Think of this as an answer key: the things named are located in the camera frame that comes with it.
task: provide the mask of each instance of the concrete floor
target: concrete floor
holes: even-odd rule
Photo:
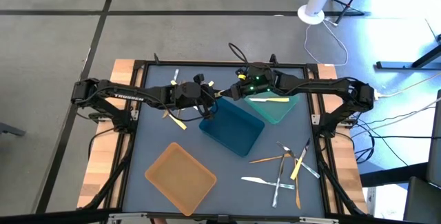
[[[105,0],[0,0],[0,10],[101,10]],[[111,10],[296,10],[307,0],[113,0]],[[364,18],[345,18],[336,35],[349,51],[349,62],[337,68],[390,94],[435,72],[379,72],[379,60],[413,61],[436,46],[441,33],[437,0],[355,0]],[[330,1],[325,10],[340,10]],[[98,17],[0,15],[0,121],[27,130],[23,138],[0,136],[0,215],[32,211],[32,204],[57,140],[73,83],[88,54]],[[108,17],[90,77],[107,79],[115,59],[235,61],[228,42],[250,61],[313,63],[303,49],[305,28],[297,17]],[[344,53],[322,25],[311,27],[310,50],[325,63],[341,63]],[[373,121],[417,110],[435,99],[441,77],[376,103],[362,119]],[[433,111],[380,130],[380,134],[430,135]],[[426,123],[419,130],[414,123]],[[76,119],[48,211],[73,210],[95,125]],[[429,141],[388,140],[408,164],[427,160]],[[366,136],[356,149],[369,146]],[[401,166],[378,140],[360,172]]]

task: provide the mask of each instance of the orange tray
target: orange tray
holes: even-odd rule
[[[145,177],[186,216],[216,184],[216,176],[177,143],[165,149]]]

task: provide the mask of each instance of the wooden table frame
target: wooden table frame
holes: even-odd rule
[[[143,80],[145,78],[143,62],[144,61],[135,61],[133,59],[117,59],[110,80],[115,83],[124,83],[128,85],[143,85]],[[319,76],[321,79],[336,79],[337,77],[335,67],[332,65],[311,65],[309,66],[309,69],[310,78],[317,78],[317,76]],[[311,97],[315,110],[314,114],[320,114],[319,98],[323,99],[322,103],[324,103],[324,106],[321,107],[324,108],[326,112],[334,111],[342,103],[342,100],[334,95],[312,94]],[[128,109],[129,105],[137,109],[137,105],[139,104],[122,99],[107,100],[120,109]],[[110,121],[102,122],[99,123],[96,132],[102,132],[111,127],[112,123]],[[337,132],[349,135],[349,130],[346,128],[338,127]],[[133,137],[130,138],[130,135],[127,134],[119,135],[116,132],[108,132],[95,138],[77,203],[78,207],[87,205],[92,200],[93,196],[103,187],[103,184],[109,178],[112,168],[116,167],[125,154],[129,139],[133,139]],[[365,198],[362,193],[360,175],[358,173],[358,166],[353,153],[352,142],[344,136],[337,135],[328,142],[324,139],[320,139],[320,144],[321,146],[326,144],[331,148],[331,153],[326,150],[322,152],[325,160],[328,163],[328,155],[330,154],[331,156],[334,156],[335,164],[331,163],[329,166],[331,168],[334,167],[337,171],[338,181],[345,189],[345,192],[350,199],[359,209],[363,212],[367,212]],[[120,188],[121,185],[125,183],[124,180],[122,180],[124,173],[122,173],[117,179],[113,191],[107,196],[106,200],[100,204],[100,207],[117,207],[121,204],[123,196],[120,195]],[[342,213],[344,211],[345,214],[348,214],[348,210],[342,206],[341,202],[336,198],[334,189],[327,179],[326,190],[330,212]]]

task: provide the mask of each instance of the white cable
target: white cable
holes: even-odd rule
[[[339,39],[337,38],[337,36],[331,31],[331,29],[328,27],[328,25],[326,25],[326,23],[325,23],[324,21],[323,21],[322,23],[325,25],[326,29],[328,29],[328,31],[331,33],[332,37],[338,42],[338,45],[339,45],[339,46],[345,51],[345,53],[346,53],[346,59],[345,59],[345,62],[344,62],[343,64],[338,64],[338,65],[334,65],[334,66],[342,66],[342,65],[346,65],[347,62],[348,62],[348,60],[349,60],[349,55],[348,55],[348,52],[347,52],[347,49],[346,49],[345,45],[343,44],[343,42],[342,42],[341,40],[339,40]],[[311,25],[309,25],[309,26],[306,28],[306,31],[305,31],[305,44],[304,44],[303,48],[306,50],[306,52],[309,54],[309,56],[311,56],[311,58],[313,58],[315,61],[317,61],[317,63],[322,63],[322,62],[320,62],[319,60],[317,60],[317,59],[314,57],[314,55],[312,55],[312,53],[311,53],[310,51],[308,51],[308,49],[306,48],[306,44],[307,44],[307,42],[308,42],[308,29],[309,29],[310,27],[311,27]]]
[[[441,97],[440,97],[439,99],[436,99],[434,102],[428,104],[427,106],[425,106],[424,108],[418,110],[417,112],[415,112],[415,113],[413,113],[413,114],[410,114],[410,115],[408,115],[408,116],[406,116],[406,117],[404,117],[404,118],[398,119],[397,121],[392,121],[391,123],[386,123],[386,124],[384,124],[384,125],[379,125],[378,127],[374,127],[374,128],[371,128],[371,129],[365,130],[365,131],[363,131],[363,132],[359,132],[359,133],[353,135],[351,138],[354,138],[355,136],[358,136],[358,135],[360,135],[360,134],[364,134],[365,132],[368,132],[368,131],[371,131],[371,130],[376,130],[376,129],[378,129],[378,128],[383,128],[383,127],[386,127],[386,126],[388,126],[388,125],[392,125],[392,124],[394,124],[394,123],[397,123],[397,122],[400,122],[400,121],[402,121],[402,120],[408,119],[410,116],[413,116],[413,115],[415,115],[415,114],[418,114],[419,112],[421,112],[421,111],[423,111],[424,109],[426,109],[427,107],[430,107],[431,105],[437,103],[438,101],[441,101]]]
[[[419,82],[417,82],[417,83],[414,83],[413,85],[410,85],[410,86],[408,86],[408,87],[406,87],[406,88],[400,90],[399,92],[395,92],[395,93],[393,93],[393,94],[388,94],[388,95],[379,94],[378,97],[390,97],[390,96],[398,95],[398,94],[404,92],[405,90],[408,90],[408,89],[412,88],[413,86],[417,86],[417,85],[419,85],[420,83],[423,83],[423,82],[425,82],[425,81],[428,81],[428,80],[430,80],[430,79],[432,79],[432,78],[434,78],[434,77],[436,77],[436,76],[439,76],[439,75],[441,75],[441,72],[440,72],[440,73],[437,73],[437,74],[433,75],[432,77],[429,77],[429,78],[427,78],[427,79],[425,79],[425,80],[423,80],[423,81],[419,81]]]

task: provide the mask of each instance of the blue tray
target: blue tray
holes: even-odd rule
[[[227,100],[219,99],[217,103],[214,118],[201,121],[199,128],[237,155],[247,156],[265,124]]]

